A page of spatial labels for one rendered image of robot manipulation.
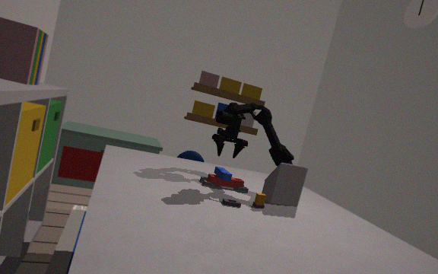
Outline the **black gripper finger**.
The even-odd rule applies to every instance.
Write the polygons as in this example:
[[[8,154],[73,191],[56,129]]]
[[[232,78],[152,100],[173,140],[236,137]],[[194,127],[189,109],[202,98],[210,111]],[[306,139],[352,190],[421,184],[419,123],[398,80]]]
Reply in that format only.
[[[222,142],[217,142],[217,141],[215,141],[215,140],[214,140],[214,142],[216,142],[216,144],[217,144],[217,155],[220,156],[220,155],[221,155],[221,152],[222,152],[222,149],[223,149],[223,147],[224,147],[224,143],[222,143]]]
[[[234,149],[234,152],[233,152],[233,158],[235,158],[240,153],[240,151],[243,148],[245,148],[244,146],[240,146],[240,145],[236,145],[236,144],[234,144],[234,145],[235,145],[235,149]]]

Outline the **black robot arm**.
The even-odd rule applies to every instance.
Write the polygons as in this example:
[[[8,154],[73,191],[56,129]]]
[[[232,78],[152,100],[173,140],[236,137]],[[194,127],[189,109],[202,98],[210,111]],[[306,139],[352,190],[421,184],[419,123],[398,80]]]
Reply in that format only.
[[[262,111],[257,115],[254,115],[253,111],[255,109]],[[256,105],[254,103],[239,105],[231,102],[224,111],[217,111],[216,121],[217,123],[240,128],[242,119],[246,119],[242,113],[252,114],[253,119],[263,125],[265,133],[268,136],[268,140],[271,144],[269,152],[275,165],[278,166],[281,162],[293,164],[292,160],[294,159],[294,156],[286,149],[284,145],[280,143],[275,129],[271,123],[272,115],[268,108],[262,105]]]

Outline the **blue bar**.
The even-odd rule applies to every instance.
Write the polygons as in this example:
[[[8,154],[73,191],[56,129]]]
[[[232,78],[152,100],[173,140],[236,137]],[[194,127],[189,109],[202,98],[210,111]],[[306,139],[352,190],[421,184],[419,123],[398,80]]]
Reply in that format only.
[[[215,167],[214,173],[222,180],[231,181],[232,174],[223,167]]]

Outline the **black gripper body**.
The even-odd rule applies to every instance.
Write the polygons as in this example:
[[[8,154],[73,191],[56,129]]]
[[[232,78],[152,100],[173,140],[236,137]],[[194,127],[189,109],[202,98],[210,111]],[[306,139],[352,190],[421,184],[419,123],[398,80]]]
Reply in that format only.
[[[218,135],[218,134],[213,134],[212,139],[217,141],[217,142],[234,142],[236,143],[236,145],[240,145],[240,146],[248,146],[248,142],[246,140],[243,139],[238,139],[238,133],[240,132],[240,128],[238,127],[234,127],[234,126],[230,126],[228,125],[227,127],[227,134],[225,136],[222,135]],[[233,140],[232,140],[233,139]]]

